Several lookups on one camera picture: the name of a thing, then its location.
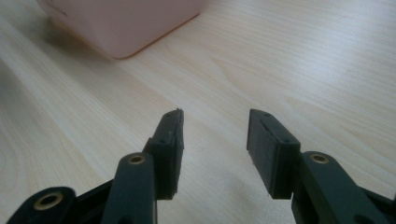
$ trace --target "pink box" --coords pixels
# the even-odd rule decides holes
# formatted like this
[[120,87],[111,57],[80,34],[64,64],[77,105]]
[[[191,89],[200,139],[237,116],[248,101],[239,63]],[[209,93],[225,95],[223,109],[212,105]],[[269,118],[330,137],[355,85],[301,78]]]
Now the pink box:
[[203,0],[36,0],[113,58],[130,56],[200,13]]

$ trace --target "pink container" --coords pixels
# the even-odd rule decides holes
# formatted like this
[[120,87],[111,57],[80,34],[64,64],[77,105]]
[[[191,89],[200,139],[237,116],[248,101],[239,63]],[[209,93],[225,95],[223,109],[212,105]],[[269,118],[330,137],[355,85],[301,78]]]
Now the pink container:
[[36,0],[113,58],[130,56],[196,16],[203,0]]

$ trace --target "pink plastic object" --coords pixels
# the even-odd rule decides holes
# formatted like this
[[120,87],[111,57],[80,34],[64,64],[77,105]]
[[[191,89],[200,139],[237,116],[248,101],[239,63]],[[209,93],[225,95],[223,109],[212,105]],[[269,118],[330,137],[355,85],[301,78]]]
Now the pink plastic object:
[[113,58],[130,56],[196,16],[203,0],[36,0]]

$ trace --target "light wood tabletop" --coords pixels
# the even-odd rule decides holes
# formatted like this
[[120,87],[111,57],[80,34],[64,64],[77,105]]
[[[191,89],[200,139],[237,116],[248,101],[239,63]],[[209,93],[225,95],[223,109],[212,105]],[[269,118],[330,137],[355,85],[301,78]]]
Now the light wood tabletop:
[[115,60],[33,0],[0,1],[0,223],[49,187],[80,195],[185,114],[185,150],[159,223],[295,223],[246,150],[250,108],[337,159],[356,183],[396,191],[396,2],[207,0],[203,12]]

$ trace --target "wood grain surface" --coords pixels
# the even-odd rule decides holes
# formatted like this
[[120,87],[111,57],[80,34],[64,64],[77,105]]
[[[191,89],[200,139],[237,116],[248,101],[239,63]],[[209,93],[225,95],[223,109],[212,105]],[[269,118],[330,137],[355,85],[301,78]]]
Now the wood grain surface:
[[393,198],[395,95],[390,0],[207,0],[124,60],[58,28],[33,0],[2,0],[0,223],[42,189],[79,195],[111,179],[177,107],[186,149],[159,223],[295,223],[246,151],[250,108]]

